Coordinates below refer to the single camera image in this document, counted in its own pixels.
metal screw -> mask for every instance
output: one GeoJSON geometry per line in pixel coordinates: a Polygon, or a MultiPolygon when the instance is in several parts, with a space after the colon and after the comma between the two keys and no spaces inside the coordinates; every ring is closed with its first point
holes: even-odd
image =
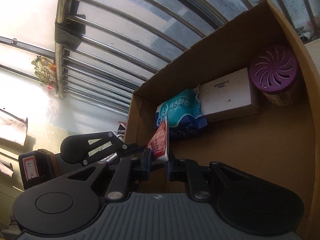
{"type": "Polygon", "coordinates": [[[195,197],[197,199],[206,199],[206,198],[210,197],[210,193],[208,193],[206,191],[199,191],[199,192],[195,193],[195,197]]]}
{"type": "Polygon", "coordinates": [[[119,191],[112,191],[108,193],[107,197],[109,199],[116,200],[116,199],[122,198],[123,194],[119,191]]]}

label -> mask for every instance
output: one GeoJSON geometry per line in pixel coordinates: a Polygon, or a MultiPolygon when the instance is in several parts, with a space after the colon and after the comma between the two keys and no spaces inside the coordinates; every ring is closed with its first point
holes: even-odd
{"type": "Polygon", "coordinates": [[[154,163],[166,163],[168,161],[168,131],[168,116],[166,116],[147,145],[147,147],[152,151],[152,161],[154,163]]]}
{"type": "Polygon", "coordinates": [[[273,103],[276,106],[289,106],[292,105],[300,95],[301,86],[300,81],[297,80],[294,85],[287,91],[276,94],[276,95],[270,95],[263,93],[268,100],[273,103]]]}
{"type": "Polygon", "coordinates": [[[38,169],[36,165],[36,159],[33,155],[23,158],[22,162],[23,162],[24,172],[27,180],[35,177],[39,177],[38,169]]]}

red packet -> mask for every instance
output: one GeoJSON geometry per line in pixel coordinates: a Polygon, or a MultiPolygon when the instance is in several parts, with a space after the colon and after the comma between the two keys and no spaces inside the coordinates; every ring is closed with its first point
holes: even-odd
{"type": "Polygon", "coordinates": [[[147,147],[152,151],[153,163],[166,163],[169,160],[168,116],[162,121],[147,147]]]}

cloth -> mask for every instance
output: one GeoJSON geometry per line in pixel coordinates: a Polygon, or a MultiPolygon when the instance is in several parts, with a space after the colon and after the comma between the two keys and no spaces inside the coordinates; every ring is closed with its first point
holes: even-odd
{"type": "Polygon", "coordinates": [[[0,108],[0,138],[24,145],[28,118],[20,118],[0,108]]]}
{"type": "Polygon", "coordinates": [[[0,171],[9,177],[13,175],[13,166],[11,163],[6,161],[0,161],[0,171]]]}

